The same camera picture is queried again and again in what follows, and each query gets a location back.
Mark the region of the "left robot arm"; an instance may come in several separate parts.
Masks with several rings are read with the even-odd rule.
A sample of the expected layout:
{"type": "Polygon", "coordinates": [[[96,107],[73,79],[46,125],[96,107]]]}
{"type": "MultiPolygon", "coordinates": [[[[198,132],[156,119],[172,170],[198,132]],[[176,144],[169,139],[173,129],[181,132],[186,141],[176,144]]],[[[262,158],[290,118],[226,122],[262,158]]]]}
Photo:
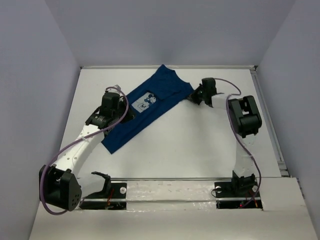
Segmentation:
{"type": "Polygon", "coordinates": [[[78,174],[92,151],[119,123],[134,118],[127,96],[116,86],[107,87],[101,105],[85,121],[77,139],[62,148],[39,171],[39,199],[45,210],[59,215],[48,206],[60,208],[61,214],[73,211],[92,194],[104,198],[113,193],[111,177],[93,171],[88,177],[78,174]]]}

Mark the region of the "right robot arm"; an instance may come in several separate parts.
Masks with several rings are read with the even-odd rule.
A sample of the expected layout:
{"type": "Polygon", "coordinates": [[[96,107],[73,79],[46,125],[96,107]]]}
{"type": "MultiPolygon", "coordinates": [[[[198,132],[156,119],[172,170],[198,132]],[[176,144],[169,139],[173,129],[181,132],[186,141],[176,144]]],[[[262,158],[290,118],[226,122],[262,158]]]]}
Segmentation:
{"type": "Polygon", "coordinates": [[[254,155],[250,152],[262,127],[262,117],[252,95],[242,96],[239,87],[222,78],[206,77],[188,97],[194,104],[205,103],[211,108],[226,110],[227,119],[236,140],[236,160],[230,181],[216,182],[213,196],[222,198],[244,198],[260,191],[262,174],[254,155]],[[231,84],[237,93],[219,93],[216,81],[231,84]]]}

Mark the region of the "blue printed t shirt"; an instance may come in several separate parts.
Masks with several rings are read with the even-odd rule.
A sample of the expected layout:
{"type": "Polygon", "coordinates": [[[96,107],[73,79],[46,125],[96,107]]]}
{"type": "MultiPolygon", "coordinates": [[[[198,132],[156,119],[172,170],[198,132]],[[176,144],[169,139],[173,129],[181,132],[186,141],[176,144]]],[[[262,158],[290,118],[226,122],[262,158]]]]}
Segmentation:
{"type": "Polygon", "coordinates": [[[115,153],[132,138],[194,91],[172,69],[161,65],[156,72],[127,95],[134,119],[117,124],[103,139],[110,154],[115,153]]]}

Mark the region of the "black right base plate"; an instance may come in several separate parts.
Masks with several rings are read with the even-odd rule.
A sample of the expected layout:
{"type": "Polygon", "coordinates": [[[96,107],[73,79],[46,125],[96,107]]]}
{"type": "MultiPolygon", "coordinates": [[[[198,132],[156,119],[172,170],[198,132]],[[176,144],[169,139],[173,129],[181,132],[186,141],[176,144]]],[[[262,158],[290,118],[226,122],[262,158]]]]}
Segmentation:
{"type": "Polygon", "coordinates": [[[256,193],[257,186],[240,193],[234,193],[231,186],[229,181],[214,183],[210,194],[218,210],[263,209],[260,193],[256,193]]]}

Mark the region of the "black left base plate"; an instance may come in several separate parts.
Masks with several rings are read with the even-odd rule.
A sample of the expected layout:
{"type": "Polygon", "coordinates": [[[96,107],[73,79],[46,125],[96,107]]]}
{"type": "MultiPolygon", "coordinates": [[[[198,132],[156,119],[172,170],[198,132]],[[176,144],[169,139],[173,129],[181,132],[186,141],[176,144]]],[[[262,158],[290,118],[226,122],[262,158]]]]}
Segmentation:
{"type": "Polygon", "coordinates": [[[92,193],[78,207],[81,210],[126,210],[127,182],[112,181],[109,192],[92,193]]]}

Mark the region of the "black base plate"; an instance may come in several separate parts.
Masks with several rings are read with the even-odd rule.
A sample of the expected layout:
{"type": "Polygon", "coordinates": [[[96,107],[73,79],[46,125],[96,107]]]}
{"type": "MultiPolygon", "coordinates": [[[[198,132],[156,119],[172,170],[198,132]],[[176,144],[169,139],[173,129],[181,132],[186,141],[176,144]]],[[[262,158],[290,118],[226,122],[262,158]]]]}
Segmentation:
{"type": "Polygon", "coordinates": [[[81,210],[126,210],[127,182],[112,181],[109,192],[92,193],[78,207],[81,210]]]}
{"type": "Polygon", "coordinates": [[[229,181],[214,183],[210,194],[218,210],[263,209],[260,193],[256,193],[257,186],[240,193],[234,193],[231,186],[229,181]]]}

